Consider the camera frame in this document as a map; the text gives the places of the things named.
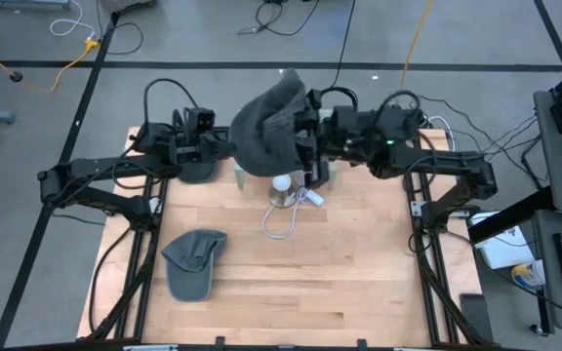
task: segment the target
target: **baseball cap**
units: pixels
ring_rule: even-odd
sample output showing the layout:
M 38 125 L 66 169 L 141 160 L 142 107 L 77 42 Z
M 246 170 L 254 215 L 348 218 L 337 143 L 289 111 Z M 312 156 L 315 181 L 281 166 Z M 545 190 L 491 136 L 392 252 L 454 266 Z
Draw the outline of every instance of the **baseball cap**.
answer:
M 162 250 L 171 295 L 179 301 L 202 301 L 212 289 L 213 266 L 224 250 L 226 234 L 197 229 L 172 241 Z

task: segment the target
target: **cap brim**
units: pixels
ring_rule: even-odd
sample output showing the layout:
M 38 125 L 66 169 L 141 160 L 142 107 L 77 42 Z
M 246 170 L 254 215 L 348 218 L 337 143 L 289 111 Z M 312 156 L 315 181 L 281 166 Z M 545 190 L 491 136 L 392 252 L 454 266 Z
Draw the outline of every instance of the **cap brim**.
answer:
M 171 295 L 179 301 L 202 301 L 210 296 L 214 254 L 199 272 L 186 272 L 170 259 L 166 260 L 166 276 Z

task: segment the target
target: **desk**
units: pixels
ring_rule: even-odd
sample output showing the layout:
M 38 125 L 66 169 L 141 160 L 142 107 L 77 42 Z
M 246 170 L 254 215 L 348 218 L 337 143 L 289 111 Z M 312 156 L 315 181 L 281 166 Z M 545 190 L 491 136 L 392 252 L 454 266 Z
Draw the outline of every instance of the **desk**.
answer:
M 550 92 L 536 92 L 534 100 L 550 185 L 471 226 L 469 237 L 474 243 L 531 219 L 538 210 L 562 211 L 562 134 L 558 133 L 550 111 L 554 98 Z
M 443 131 L 425 133 L 437 148 L 447 148 Z M 233 166 L 232 159 L 221 162 L 218 178 L 207 184 L 170 181 L 142 342 L 213 344 L 222 335 L 232 345 L 351 346 L 359 338 L 370 346 L 430 345 L 420 273 L 407 248 L 412 230 L 400 178 L 379 180 L 364 167 L 342 164 L 334 188 L 318 190 L 323 207 L 301 206 L 296 232 L 279 241 L 260 230 L 270 179 L 246 175 L 239 190 Z M 141 178 L 123 180 L 143 183 Z M 438 176 L 432 195 L 440 197 L 454 181 Z M 290 218 L 290 210 L 275 211 L 269 230 L 287 230 Z M 107 220 L 98 258 L 127 225 L 120 216 Z M 214 270 L 211 298 L 179 302 L 168 291 L 159 252 L 195 228 L 227 233 L 227 246 Z M 450 230 L 464 235 L 464 221 L 452 219 Z M 130 236 L 100 272 L 95 323 L 122 292 L 131 245 Z M 443 236 L 442 250 L 456 304 L 461 293 L 480 293 L 470 246 Z M 443 309 L 434 300 L 440 338 L 447 340 Z M 134 298 L 125 335 L 132 334 L 129 322 L 137 306 Z M 88 302 L 80 336 L 89 333 L 87 311 Z
M 553 213 L 552 211 L 537 211 L 533 219 L 533 228 L 535 231 L 535 239 L 537 239 L 538 253 L 543 258 L 543 271 L 545 272 L 545 289 L 544 293 L 550 299 L 562 304 L 562 274 L 561 266 L 556 252 L 556 246 L 552 240 L 554 233 L 562 233 L 562 214 Z M 552 332 L 552 326 L 556 325 L 562 329 L 562 311 L 546 306 L 548 310 L 548 324 Z

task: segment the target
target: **gray fabric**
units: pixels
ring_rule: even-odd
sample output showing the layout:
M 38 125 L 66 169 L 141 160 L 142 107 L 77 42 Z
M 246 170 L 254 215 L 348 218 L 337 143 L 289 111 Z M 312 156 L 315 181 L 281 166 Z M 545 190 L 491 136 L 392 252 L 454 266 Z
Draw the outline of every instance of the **gray fabric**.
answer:
M 189 231 L 162 250 L 171 295 L 179 301 L 207 299 L 212 289 L 214 261 L 221 256 L 226 234 L 218 230 Z
M 286 70 L 281 81 L 247 103 L 235 116 L 229 141 L 235 161 L 253 176 L 280 176 L 300 170 L 294 118 L 304 113 L 305 87 L 297 72 Z

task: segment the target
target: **metal clamp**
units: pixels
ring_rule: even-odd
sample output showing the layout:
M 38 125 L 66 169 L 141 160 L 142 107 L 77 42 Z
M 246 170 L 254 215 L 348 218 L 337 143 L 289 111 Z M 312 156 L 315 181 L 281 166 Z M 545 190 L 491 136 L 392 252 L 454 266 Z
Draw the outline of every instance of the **metal clamp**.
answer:
M 426 201 L 412 201 L 411 202 L 411 215 L 413 217 L 422 217 L 422 205 L 424 205 Z M 461 211 L 454 211 L 450 214 L 452 218 L 469 218 L 471 213 L 467 210 Z

